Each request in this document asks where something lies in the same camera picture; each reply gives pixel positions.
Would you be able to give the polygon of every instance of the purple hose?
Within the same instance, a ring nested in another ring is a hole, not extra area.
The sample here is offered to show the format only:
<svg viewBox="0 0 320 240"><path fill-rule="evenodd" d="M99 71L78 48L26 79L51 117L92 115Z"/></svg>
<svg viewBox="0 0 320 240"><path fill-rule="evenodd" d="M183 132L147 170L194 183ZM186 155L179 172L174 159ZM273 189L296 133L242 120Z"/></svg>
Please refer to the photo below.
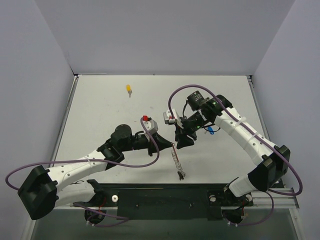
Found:
<svg viewBox="0 0 320 240"><path fill-rule="evenodd" d="M140 119L140 123L141 123L141 126L143 128L143 130L145 131L145 133L149 136L150 140L152 141L152 143L154 144L155 146L155 149L156 149L156 158L155 160L153 160L152 162L150 163L147 163L147 164L143 164L143 165L129 165L129 164L124 164L124 163L120 163L120 162L115 162L115 161L110 161L110 160L104 160L104 159L90 159L91 162L103 162L103 163L108 163L108 164L114 164L114 165L119 165L119 166L123 166L123 167L128 167L128 168L144 168L144 167L148 167L152 164L155 164L158 159L159 159L159 156L160 156L160 150L159 150L159 147L156 143L156 141L154 140L154 138L152 137L152 135L150 134L150 132L146 129L146 127L144 126L144 122L143 122L143 118ZM22 169L26 169L26 168L29 168L29 167L34 167L34 166L38 166L38 165L43 165L43 164L73 164L73 163L85 163L85 162L88 162L87 159L82 159L82 160L66 160L66 161L41 161L41 162L36 162L36 163L31 163L31 164L28 164L28 165L24 165L24 166L21 166L13 171L11 171L6 177L5 177L5 183L12 189L14 190L19 190L18 187L16 186L13 186L10 182L9 182L9 177L22 170Z"/></svg>
<svg viewBox="0 0 320 240"><path fill-rule="evenodd" d="M110 217L110 218L116 218L116 219L121 219L122 221L119 221L119 222L116 222L116 223L113 223L113 224L94 224L93 226L94 227L98 227L98 228L109 228L109 227L114 227L114 226L117 226L117 225L120 225L120 224L123 224L127 221L129 221L129 218L127 217L124 217L124 216L115 216L115 215L110 215L110 214L107 214L107 213L104 213L104 212L100 212L100 211L97 211L97 210L94 210L94 209L91 209L89 207L86 207L86 206L83 206L79 203L76 203L74 202L73 203L74 206L76 207L80 207L80 208L83 208L85 210L88 210L90 212L93 212L93 213L96 213L96 215L103 215L103 216L106 216L106 217Z"/></svg>
<svg viewBox="0 0 320 240"><path fill-rule="evenodd" d="M233 222L230 222L226 217L224 217L224 218L230 222L230 225L237 226L237 227L254 226L254 225L262 224L263 222L267 221L271 217L271 215L274 213L275 201L270 193L268 193L267 191L265 191L264 193L268 194L271 199L271 210L270 210L269 214L264 219L261 219L260 221L256 221L256 222L235 224Z"/></svg>
<svg viewBox="0 0 320 240"><path fill-rule="evenodd" d="M222 104L221 100L212 92L210 91L208 88L204 87L204 86L201 86L201 85L197 85L197 84L189 84L189 85L185 85L185 86L181 86L179 87L177 90L175 90L171 96L169 97L169 100L168 100L168 107L169 107L169 110L170 110L170 113L171 113L171 116L174 115L173 111L172 111L172 108L171 108L171 101L172 101L172 98L174 97L174 95L183 90L183 89L187 89L187 88L199 88L199 89L202 89L202 90L205 90L206 92L208 92L218 103L219 105L221 106L221 108L237 123L239 122L239 120L233 116L227 109L226 107ZM254 135L255 133L249 128L247 127L243 122L240 123L240 125L242 127L244 127L250 134ZM302 190L303 190L303 184L302 184L302 181L298 175L298 173L296 172L296 170L294 169L294 167L287 161L287 159L285 159L284 156L282 156L274 147L270 146L267 142L265 142L262 138L260 138L259 136L255 135L254 136L256 139L258 139L261 143L263 143L265 146L267 146L270 150L272 150L276 155L278 155L282 161L284 161L284 163L289 167L289 169L293 172L294 176L296 177L298 183L299 183L299 190L298 192L294 192L294 193L287 193L287 192L280 192L280 191L276 191L276 190L272 190L272 189L269 189L270 192L273 192L273 193L276 193L276 194L280 194L280 195L286 195L286 196L297 196L299 194L302 193Z"/></svg>

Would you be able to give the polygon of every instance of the purple cable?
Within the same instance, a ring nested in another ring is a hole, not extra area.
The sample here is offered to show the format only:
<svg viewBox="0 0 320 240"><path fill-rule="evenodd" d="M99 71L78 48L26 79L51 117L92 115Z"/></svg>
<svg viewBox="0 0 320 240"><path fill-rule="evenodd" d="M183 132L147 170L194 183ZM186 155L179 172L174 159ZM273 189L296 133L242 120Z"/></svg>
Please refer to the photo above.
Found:
<svg viewBox="0 0 320 240"><path fill-rule="evenodd" d="M93 225L94 227L97 227L97 228L109 228L109 227L114 227L114 226L117 226L117 225L120 225L120 224L123 224L127 221L129 221L129 218L127 217L124 217L124 216L115 216L115 215L111 215L111 214L107 214L107 213L104 213L104 212L100 212L100 211L97 211L97 210L94 210L94 209L91 209L89 207L86 207L86 206L83 206L79 203L76 203L74 202L73 203L74 206L76 207L80 207L80 208L83 208L85 210L88 210L90 212L93 212L93 213L96 213L97 215L103 215L103 216L106 216L106 217L110 217L110 218L116 218L116 219L121 219L122 221L119 221L119 222L116 222L116 223L113 223L113 224L97 224L97 225Z"/></svg>
<svg viewBox="0 0 320 240"><path fill-rule="evenodd" d="M237 227L254 226L254 225L262 224L263 222L267 221L271 217L271 215L274 213L275 201L274 201L274 198L271 196L270 193L268 193L267 191L264 191L263 193L268 194L270 199L271 199L271 210L270 210L269 214L267 216L265 216L265 218L261 219L260 221L256 221L256 222L239 223L239 224L235 224L233 222L230 222L225 216L224 216L224 218L228 222L230 222L230 225L237 226Z"/></svg>
<svg viewBox="0 0 320 240"><path fill-rule="evenodd" d="M108 164L114 164L114 165L119 165L119 166L123 166L123 167L128 167L128 168L145 168L145 167L148 167L152 164L155 164L158 159L159 159L159 156L160 156L160 150L159 150L159 147L156 143L156 141L154 140L154 138L152 137L152 135L150 134L150 132L146 129L146 127L144 126L144 121L143 121L143 118L140 119L140 123L141 123L141 126L143 128L143 130L145 131L145 133L149 136L150 140L152 141L153 145L155 146L155 149L156 149L156 158L155 160L153 160L152 162L150 163L147 163L147 164L143 164L143 165L129 165L129 164L124 164L124 163L120 163L120 162L115 162L115 161L110 161L110 160L104 160L104 159L90 159L91 162L103 162L103 163L108 163ZM11 171L6 177L5 177L5 183L12 189L14 190L19 190L18 187L16 186L13 186L10 182L9 182L9 177L22 170L22 169L26 169L26 168L29 168L29 167L34 167L34 166L38 166L38 165L43 165L43 164L73 164L73 163L85 163L85 162L88 162L87 159L82 159L82 160L66 160L66 161L41 161L41 162L36 162L36 163L31 163L31 164L27 164L27 165L24 165L24 166L21 166L13 171Z"/></svg>
<svg viewBox="0 0 320 240"><path fill-rule="evenodd" d="M237 123L239 122L239 120L233 116L228 110L227 108L222 104L221 100L212 92L210 91L208 88L204 87L204 86L201 86L201 85L197 85L197 84L189 84L189 85L185 85L185 86L181 86L179 87L177 90L175 90L171 96L169 97L169 100L168 100L168 107L169 107L169 110L170 110L170 113L171 113L171 116L174 115L173 111L172 111L172 108L171 108L171 101L172 101L172 98L174 97L174 95L183 90L183 89L187 89L187 88L199 88L199 89L202 89L202 90L205 90L206 92L208 92L218 103L219 105L221 106L221 108ZM242 127L244 127L250 134L252 135L255 135L255 133L247 126L245 125L243 122L240 123L240 125ZM299 183L299 190L298 192L294 192L294 193L287 193L287 192L280 192L280 191L276 191L276 190L272 190L272 189L269 189L270 192L273 192L273 193L276 193L276 194L280 194L280 195L285 195L285 196L297 196L297 195L300 195L302 193L302 190L303 190L303 184L302 184L302 181L301 181L301 178L299 177L298 173L296 172L296 170L294 169L294 167L288 162L287 159L285 159L284 156L282 156L274 147L270 146L267 142L265 142L262 138L260 138L259 136L255 135L254 136L256 139L258 139L261 143L263 143L265 146L267 146L270 150L272 150L276 155L278 155L282 161L284 161L284 163L289 167L289 169L293 172L294 176L296 177L298 183Z"/></svg>

